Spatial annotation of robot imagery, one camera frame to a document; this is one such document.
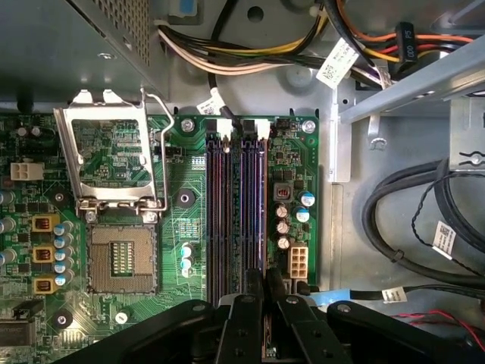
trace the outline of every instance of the ram slot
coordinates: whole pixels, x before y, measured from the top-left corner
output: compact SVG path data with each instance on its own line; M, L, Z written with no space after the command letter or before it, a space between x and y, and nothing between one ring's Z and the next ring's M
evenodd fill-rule
M207 299L217 305L230 292L230 238L232 227L232 155L220 140L206 141L207 191Z

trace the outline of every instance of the screw hole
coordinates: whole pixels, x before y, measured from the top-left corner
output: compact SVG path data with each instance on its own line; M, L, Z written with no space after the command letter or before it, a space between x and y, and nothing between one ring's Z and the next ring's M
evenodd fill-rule
M264 17L264 11L258 6L253 6L252 8L249 8L248 10L248 19L249 21L253 23L259 23L261 20L263 20Z

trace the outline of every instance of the cable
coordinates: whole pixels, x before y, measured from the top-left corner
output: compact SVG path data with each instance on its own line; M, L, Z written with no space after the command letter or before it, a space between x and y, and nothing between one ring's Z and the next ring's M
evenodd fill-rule
M413 171L418 171L418 175L409 175L405 171L395 174L397 177L402 174L403 179L395 180L389 185L380 184L380 188L376 189L369 199L366 201L362 209L361 222L364 232L372 245L391 262L395 262L414 273L423 275L428 278L442 281L447 284L454 284L463 287L485 288L485 278L470 275L459 275L438 271L436 269L428 268L405 257L405 254L400 249L395 250L382 238L377 228L375 219L377 203L385 196L399 190L420 186L423 184L431 184L436 179L436 169L433 168L433 163L427 163L422 166L413 168Z

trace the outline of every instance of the metal panel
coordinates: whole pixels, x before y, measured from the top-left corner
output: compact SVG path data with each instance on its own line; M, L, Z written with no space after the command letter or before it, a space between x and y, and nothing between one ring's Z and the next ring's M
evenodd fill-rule
M469 93L485 81L485 36L430 64L340 114L344 124L422 99Z

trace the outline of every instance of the black wire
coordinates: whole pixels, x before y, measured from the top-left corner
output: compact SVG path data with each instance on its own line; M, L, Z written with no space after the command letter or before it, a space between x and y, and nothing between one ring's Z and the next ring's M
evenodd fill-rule
M459 275L455 273L448 273L445 271L438 271L436 269L428 268L420 265L416 262L405 257L405 254L401 250L393 249L382 238L377 228L375 221L377 203L385 196L394 193L396 191L405 190L412 187L421 186L423 184L431 184L436 180L436 171L425 172L422 170L422 175L416 175L397 180L392 184L382 186L378 190L375 190L369 199L366 201L364 208L362 209L361 222L364 232L372 245L391 262L401 265L414 273L423 275L428 278L442 281L447 284L454 284L463 287L485 288L485 278L470 275Z
M336 0L324 0L324 6L325 11L328 15L328 19L330 20L338 34L369 64L369 66L375 67L375 63L355 41L352 32L346 25L346 22L343 20L342 15L339 12Z

